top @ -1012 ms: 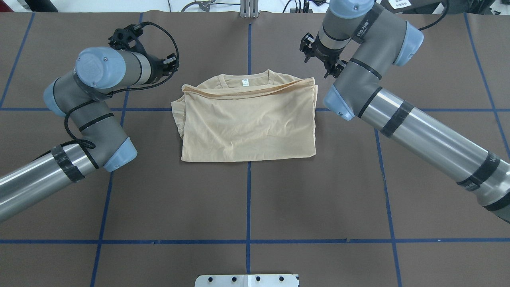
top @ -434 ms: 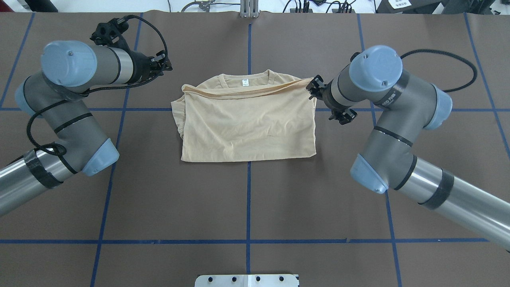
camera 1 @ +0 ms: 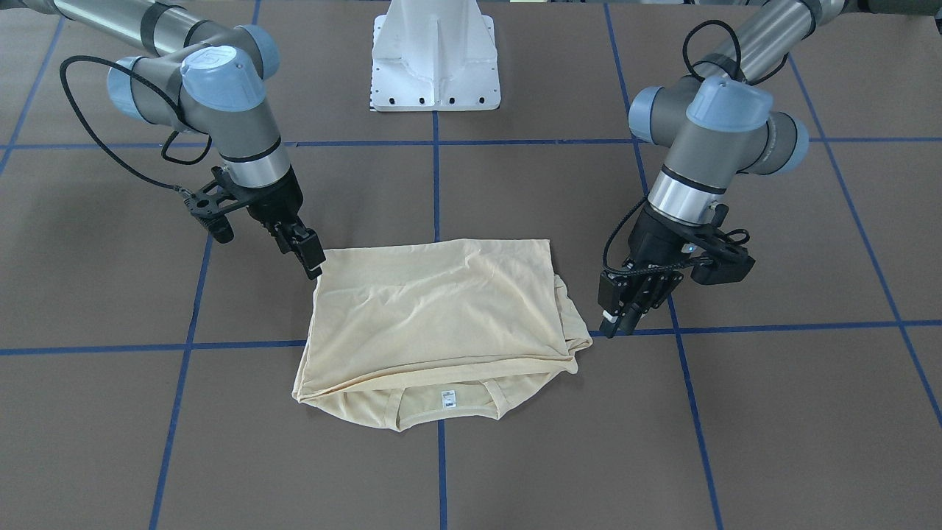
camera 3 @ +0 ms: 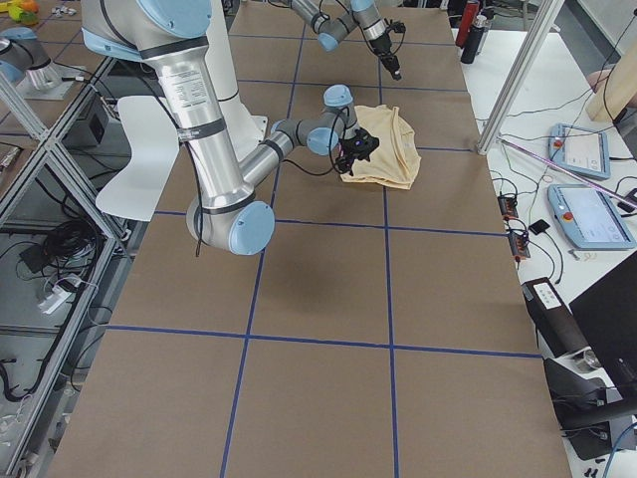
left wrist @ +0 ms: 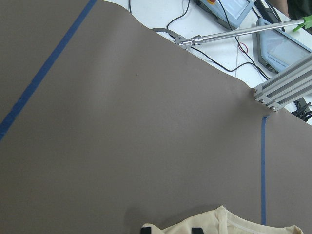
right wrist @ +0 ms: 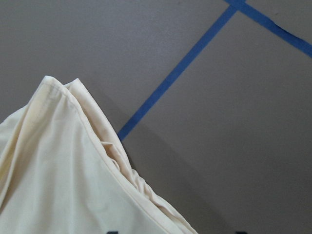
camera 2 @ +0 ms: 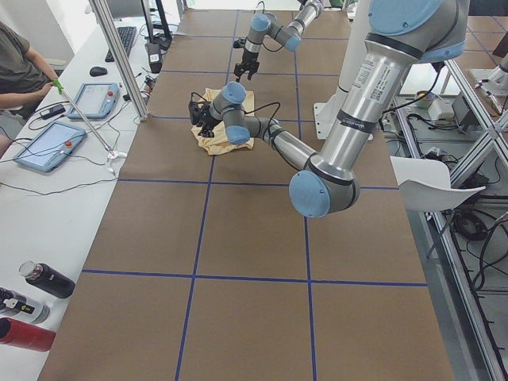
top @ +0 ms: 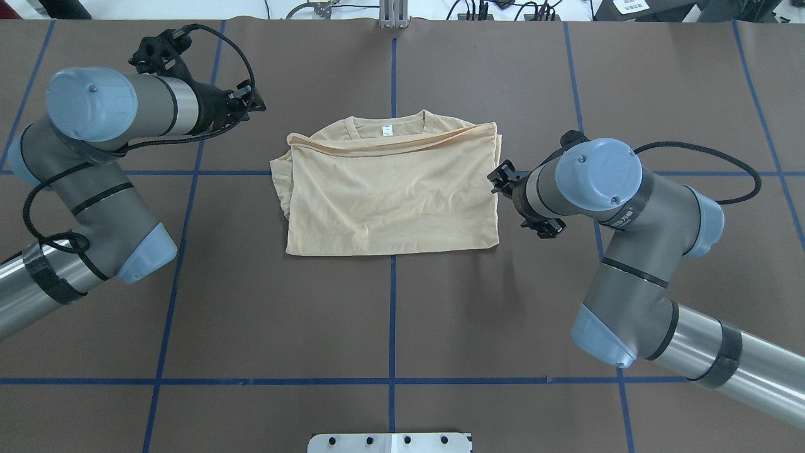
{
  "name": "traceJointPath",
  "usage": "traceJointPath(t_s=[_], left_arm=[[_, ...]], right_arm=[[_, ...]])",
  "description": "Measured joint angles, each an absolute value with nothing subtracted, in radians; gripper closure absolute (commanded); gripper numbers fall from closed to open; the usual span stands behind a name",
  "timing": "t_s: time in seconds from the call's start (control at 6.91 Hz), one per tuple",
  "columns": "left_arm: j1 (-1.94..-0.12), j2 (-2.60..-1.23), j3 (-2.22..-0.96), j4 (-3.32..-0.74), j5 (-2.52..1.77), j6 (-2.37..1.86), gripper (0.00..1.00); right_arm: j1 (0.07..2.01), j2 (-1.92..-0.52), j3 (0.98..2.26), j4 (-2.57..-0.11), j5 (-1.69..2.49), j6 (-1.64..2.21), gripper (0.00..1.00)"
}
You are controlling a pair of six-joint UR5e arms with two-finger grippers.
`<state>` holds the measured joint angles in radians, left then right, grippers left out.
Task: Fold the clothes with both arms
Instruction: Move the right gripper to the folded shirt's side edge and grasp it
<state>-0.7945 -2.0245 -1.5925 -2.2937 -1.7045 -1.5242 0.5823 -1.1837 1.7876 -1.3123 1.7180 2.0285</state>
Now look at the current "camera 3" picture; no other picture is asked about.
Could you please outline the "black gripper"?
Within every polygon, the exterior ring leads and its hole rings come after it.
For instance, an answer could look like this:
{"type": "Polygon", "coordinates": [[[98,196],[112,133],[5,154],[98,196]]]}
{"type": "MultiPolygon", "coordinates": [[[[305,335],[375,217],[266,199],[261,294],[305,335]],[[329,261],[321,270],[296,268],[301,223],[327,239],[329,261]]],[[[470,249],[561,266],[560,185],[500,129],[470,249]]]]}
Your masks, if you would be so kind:
{"type": "Polygon", "coordinates": [[[400,65],[397,57],[392,53],[392,43],[387,32],[383,32],[380,36],[368,41],[373,54],[381,61],[385,70],[392,76],[395,81],[402,79],[400,65]]]}
{"type": "Polygon", "coordinates": [[[339,154],[334,162],[335,170],[339,174],[353,175],[353,164],[356,160],[360,159],[362,153],[363,149],[360,144],[350,146],[341,144],[339,146],[339,154]]]}

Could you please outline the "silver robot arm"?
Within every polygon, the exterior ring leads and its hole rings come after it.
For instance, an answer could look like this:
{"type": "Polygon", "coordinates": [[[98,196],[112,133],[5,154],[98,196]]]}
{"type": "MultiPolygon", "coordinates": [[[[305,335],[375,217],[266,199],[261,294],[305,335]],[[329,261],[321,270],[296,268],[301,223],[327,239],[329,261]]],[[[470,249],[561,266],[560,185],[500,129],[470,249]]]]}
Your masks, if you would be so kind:
{"type": "Polygon", "coordinates": [[[320,4],[307,0],[280,1],[292,9],[318,35],[318,41],[327,52],[331,52],[353,31],[359,30],[370,52],[380,61],[393,80],[402,79],[401,67],[396,49],[393,48],[391,33],[403,36],[406,26],[401,21],[382,18],[374,1],[350,1],[343,6],[344,13],[330,17],[320,4]]]}
{"type": "Polygon", "coordinates": [[[333,168],[350,172],[378,140],[357,120],[348,87],[328,88],[318,119],[277,123],[244,159],[235,153],[205,56],[213,20],[210,1],[85,1],[86,46],[105,56],[152,68],[165,94],[160,106],[191,156],[197,197],[188,220],[192,235],[236,255],[254,255],[270,242],[272,208],[255,188],[298,146],[319,155],[341,148],[333,168]]]}

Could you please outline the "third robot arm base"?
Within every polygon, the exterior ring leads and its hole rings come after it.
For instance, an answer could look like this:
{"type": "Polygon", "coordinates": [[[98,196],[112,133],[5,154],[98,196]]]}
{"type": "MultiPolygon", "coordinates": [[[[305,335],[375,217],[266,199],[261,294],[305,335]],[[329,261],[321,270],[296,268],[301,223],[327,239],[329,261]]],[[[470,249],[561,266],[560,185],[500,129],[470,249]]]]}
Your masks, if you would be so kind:
{"type": "Polygon", "coordinates": [[[27,27],[1,32],[1,73],[26,100],[61,101],[71,85],[67,69],[56,64],[27,27]]]}

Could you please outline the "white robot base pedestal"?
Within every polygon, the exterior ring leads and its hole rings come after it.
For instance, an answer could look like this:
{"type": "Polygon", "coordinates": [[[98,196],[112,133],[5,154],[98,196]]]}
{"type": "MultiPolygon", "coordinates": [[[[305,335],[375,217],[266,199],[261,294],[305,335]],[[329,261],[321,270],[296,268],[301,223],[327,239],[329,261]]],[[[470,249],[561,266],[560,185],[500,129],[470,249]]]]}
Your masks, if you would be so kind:
{"type": "Polygon", "coordinates": [[[212,0],[210,5],[212,18],[206,32],[209,48],[205,62],[235,153],[242,160],[264,139],[268,119],[252,116],[242,103],[222,2],[212,0]]]}

